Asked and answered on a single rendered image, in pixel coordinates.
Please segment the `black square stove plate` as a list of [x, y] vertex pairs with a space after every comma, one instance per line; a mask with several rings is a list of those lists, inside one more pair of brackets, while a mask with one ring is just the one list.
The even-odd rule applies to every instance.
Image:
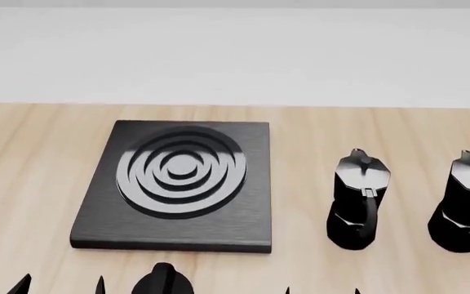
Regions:
[[115, 122], [69, 240], [91, 249], [270, 252], [269, 125]]

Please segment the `black moka pot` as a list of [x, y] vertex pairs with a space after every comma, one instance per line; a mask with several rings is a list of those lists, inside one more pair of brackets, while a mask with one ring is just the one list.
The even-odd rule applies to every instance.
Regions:
[[327, 237], [334, 244], [360, 251], [374, 242], [379, 207], [390, 178], [388, 167], [363, 149], [353, 149], [339, 160], [326, 220]]
[[428, 221], [431, 239], [449, 252], [470, 252], [470, 151], [452, 161], [445, 193]]

